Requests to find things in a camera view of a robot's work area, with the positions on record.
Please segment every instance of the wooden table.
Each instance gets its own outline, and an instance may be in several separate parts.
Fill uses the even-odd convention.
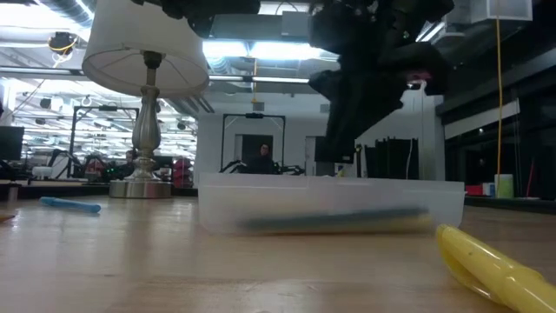
[[[0,224],[0,311],[508,312],[458,285],[431,236],[211,236],[196,199],[20,202]],[[556,283],[556,216],[466,208],[462,229]]]

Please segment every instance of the white lampshade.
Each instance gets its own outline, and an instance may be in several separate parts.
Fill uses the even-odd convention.
[[[132,96],[147,82],[142,51],[165,55],[156,72],[160,97],[186,97],[209,85],[202,40],[185,19],[130,0],[98,0],[83,72],[93,82]]]

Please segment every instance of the yellow highlighter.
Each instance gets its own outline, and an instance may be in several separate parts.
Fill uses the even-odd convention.
[[[452,226],[436,230],[440,253],[455,279],[519,313],[556,313],[556,287],[531,270]]]

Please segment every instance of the silver lamp stand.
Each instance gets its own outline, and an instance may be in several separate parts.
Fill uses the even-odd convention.
[[[160,91],[156,88],[156,69],[163,55],[144,51],[147,66],[147,84],[141,87],[142,107],[133,129],[132,142],[138,148],[139,157],[134,161],[133,174],[122,181],[110,182],[110,197],[157,199],[172,197],[172,183],[165,183],[153,175],[156,162],[152,159],[160,145],[160,126],[156,118],[156,100]]]

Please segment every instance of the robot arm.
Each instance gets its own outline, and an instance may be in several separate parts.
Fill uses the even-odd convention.
[[[205,38],[215,15],[256,14],[261,5],[258,0],[131,1],[186,17]],[[453,9],[453,0],[314,0],[310,8],[309,43],[340,56],[339,70],[309,80],[331,104],[326,134],[331,154],[400,109],[409,82],[426,81],[428,95],[446,91],[450,66],[432,44],[415,40],[426,21],[439,21]]]

